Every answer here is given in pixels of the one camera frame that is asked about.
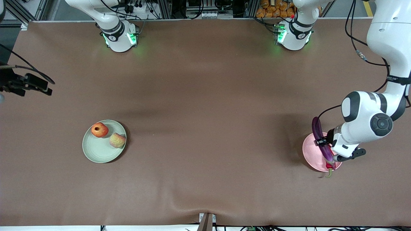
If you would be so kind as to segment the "aluminium corner profile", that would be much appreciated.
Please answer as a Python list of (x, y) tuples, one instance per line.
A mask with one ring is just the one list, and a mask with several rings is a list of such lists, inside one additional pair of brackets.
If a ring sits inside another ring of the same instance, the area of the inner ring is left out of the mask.
[(51, 0), (4, 0), (5, 14), (0, 27), (24, 28), (29, 22), (39, 21)]

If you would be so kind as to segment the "orange net bag of fruit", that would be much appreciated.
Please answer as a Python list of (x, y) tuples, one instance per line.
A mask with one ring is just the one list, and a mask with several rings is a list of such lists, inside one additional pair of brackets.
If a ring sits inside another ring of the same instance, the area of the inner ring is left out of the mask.
[(259, 0), (256, 18), (293, 18), (297, 8), (292, 0)]

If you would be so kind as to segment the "red pomegranate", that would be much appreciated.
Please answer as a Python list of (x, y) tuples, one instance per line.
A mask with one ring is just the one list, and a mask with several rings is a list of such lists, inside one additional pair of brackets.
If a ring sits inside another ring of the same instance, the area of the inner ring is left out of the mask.
[(109, 128), (102, 122), (95, 123), (91, 127), (91, 134), (97, 138), (103, 138), (109, 133)]

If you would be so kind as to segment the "brown table mat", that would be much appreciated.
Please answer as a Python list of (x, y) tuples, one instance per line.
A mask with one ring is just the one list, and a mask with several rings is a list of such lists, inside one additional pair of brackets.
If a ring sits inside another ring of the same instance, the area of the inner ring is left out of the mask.
[[(151, 21), (115, 53), (92, 22), (32, 22), (13, 50), (53, 95), (0, 104), (0, 226), (411, 226), (411, 110), (329, 179), (302, 143), (311, 120), (384, 67), (361, 61), (344, 20), (290, 52), (253, 20)], [(125, 127), (117, 159), (83, 153), (102, 120)]]

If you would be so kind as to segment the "aluminium frame post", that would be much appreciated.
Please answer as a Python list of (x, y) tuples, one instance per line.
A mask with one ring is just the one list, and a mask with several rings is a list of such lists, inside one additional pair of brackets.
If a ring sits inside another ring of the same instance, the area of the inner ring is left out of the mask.
[(171, 19), (172, 1), (173, 0), (157, 0), (161, 17), (164, 20)]

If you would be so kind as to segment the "power strip with black plugs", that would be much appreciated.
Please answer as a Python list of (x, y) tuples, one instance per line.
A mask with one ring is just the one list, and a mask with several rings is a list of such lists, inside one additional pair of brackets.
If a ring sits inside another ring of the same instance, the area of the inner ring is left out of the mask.
[(145, 13), (149, 11), (146, 0), (123, 0), (126, 13)]

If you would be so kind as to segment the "pale green round plate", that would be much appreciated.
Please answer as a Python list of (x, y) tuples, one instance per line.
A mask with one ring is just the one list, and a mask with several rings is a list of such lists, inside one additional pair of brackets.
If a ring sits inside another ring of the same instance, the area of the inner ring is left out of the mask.
[[(84, 155), (94, 163), (108, 163), (117, 159), (122, 154), (127, 143), (127, 133), (125, 127), (115, 120), (102, 120), (109, 128), (109, 133), (103, 138), (97, 138), (91, 134), (91, 127), (83, 137), (82, 148)], [(126, 143), (121, 148), (114, 148), (109, 144), (109, 137), (113, 133), (118, 133), (126, 138)]]

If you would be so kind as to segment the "red pepper with green stem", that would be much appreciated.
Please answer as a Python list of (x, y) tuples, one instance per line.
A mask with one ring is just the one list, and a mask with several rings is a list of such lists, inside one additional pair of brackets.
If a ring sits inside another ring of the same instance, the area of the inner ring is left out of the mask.
[(326, 168), (327, 168), (327, 170), (328, 170), (328, 175), (325, 177), (325, 178), (330, 178), (331, 176), (332, 176), (332, 174), (333, 174), (333, 171), (335, 170), (335, 168), (336, 168), (336, 162), (335, 161), (329, 161), (329, 160), (326, 160)]

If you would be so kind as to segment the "long purple eggplant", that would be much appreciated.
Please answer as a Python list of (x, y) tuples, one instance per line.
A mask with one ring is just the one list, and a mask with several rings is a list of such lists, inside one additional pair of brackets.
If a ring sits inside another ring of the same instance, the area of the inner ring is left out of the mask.
[[(326, 135), (324, 135), (323, 133), (319, 117), (314, 117), (312, 120), (312, 132), (313, 132), (315, 140), (326, 137)], [(318, 146), (318, 147), (325, 160), (335, 161), (334, 153), (332, 152), (329, 144), (327, 146)]]

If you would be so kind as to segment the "white power strip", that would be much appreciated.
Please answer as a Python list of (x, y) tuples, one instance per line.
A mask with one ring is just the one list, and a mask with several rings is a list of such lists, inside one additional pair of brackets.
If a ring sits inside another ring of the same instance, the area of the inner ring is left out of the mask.
[(234, 15), (231, 11), (205, 11), (201, 14), (201, 19), (232, 19)]

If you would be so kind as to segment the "pink round plate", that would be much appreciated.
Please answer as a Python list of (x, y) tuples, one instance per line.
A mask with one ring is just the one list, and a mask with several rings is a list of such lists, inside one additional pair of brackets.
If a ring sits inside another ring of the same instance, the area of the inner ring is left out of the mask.
[(315, 144), (314, 134), (309, 134), (303, 144), (302, 153), (307, 163), (315, 170), (320, 172), (329, 172), (327, 162), (324, 159), (320, 148)]

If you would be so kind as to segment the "yellow-pink peach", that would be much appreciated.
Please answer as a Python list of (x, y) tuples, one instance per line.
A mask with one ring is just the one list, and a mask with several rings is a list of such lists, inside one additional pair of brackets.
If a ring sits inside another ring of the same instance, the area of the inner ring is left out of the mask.
[(126, 138), (118, 133), (113, 133), (109, 137), (109, 144), (114, 148), (121, 148), (125, 145)]

